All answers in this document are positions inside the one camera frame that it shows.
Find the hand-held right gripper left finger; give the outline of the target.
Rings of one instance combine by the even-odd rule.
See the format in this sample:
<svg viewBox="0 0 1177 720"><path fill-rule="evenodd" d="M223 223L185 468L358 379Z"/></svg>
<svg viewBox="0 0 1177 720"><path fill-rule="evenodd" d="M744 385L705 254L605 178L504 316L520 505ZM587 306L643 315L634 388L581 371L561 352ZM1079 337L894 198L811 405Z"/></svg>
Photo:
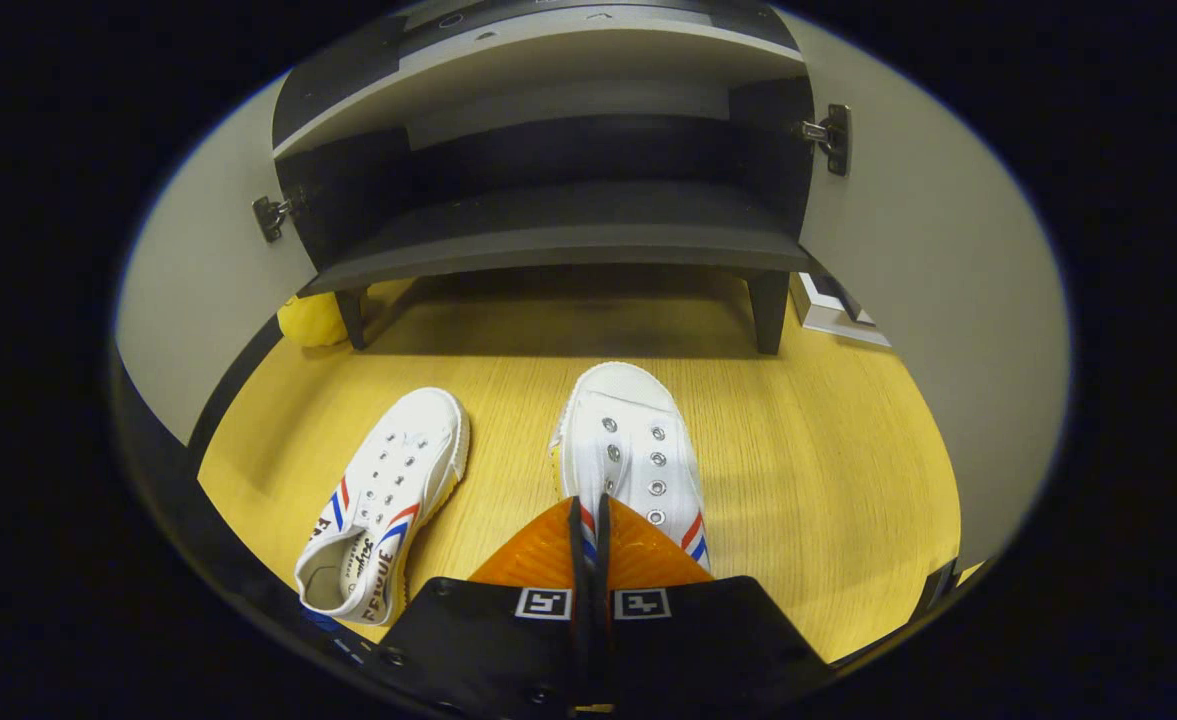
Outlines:
<svg viewBox="0 0 1177 720"><path fill-rule="evenodd" d="M573 716L591 687L594 579L583 507L543 512L474 580L424 585L370 676L431 716Z"/></svg>

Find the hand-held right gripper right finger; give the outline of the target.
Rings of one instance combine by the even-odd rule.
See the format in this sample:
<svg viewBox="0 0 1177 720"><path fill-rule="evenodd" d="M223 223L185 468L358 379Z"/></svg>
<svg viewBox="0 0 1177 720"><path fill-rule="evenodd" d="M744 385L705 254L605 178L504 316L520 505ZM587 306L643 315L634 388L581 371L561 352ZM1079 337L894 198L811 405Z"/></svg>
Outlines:
<svg viewBox="0 0 1177 720"><path fill-rule="evenodd" d="M598 501L598 661L617 716L774 716L832 666L751 576L697 576L638 512Z"/></svg>

